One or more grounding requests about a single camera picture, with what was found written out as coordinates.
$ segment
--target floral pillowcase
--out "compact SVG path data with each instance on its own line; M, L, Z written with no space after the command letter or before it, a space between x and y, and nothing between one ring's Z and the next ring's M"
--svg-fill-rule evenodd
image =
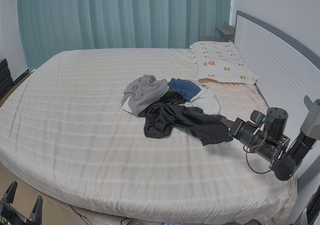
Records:
M190 49L196 80L255 84L258 79L232 42L196 42Z

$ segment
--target gray sweater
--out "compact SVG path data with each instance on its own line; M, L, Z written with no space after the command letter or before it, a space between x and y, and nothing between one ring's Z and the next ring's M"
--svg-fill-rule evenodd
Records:
M133 114L138 115L146 107L158 101L169 90L168 81L157 81L153 75L143 75L135 79L124 90L121 106L130 97L128 105Z

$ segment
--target curtain fold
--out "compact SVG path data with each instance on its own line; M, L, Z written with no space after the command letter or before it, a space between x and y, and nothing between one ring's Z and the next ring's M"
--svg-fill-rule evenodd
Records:
M231 0L17 0L29 69L75 49L188 48L229 22Z

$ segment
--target bed sheet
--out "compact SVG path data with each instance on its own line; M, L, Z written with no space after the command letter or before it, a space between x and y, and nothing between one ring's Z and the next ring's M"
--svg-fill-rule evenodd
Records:
M278 181L247 166L242 144L202 146L188 131L146 138L145 119L121 109L123 90L143 74L193 79L189 49L65 51L35 71L0 108L0 162L65 203L141 220L283 224L296 177ZM250 85L201 80L221 114L244 120L266 105ZM268 163L249 161L258 171Z

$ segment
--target fitted sheet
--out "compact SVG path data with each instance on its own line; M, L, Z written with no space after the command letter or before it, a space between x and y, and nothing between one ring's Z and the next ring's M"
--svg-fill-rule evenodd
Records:
M190 132L146 138L145 119L121 109L123 90L143 74L193 79L189 49L65 51L35 71L0 108L0 162L68 204L142 220L283 224L297 181L258 175L242 144L202 146ZM266 105L255 86L200 80L222 115L249 119ZM249 155L258 171L268 163Z

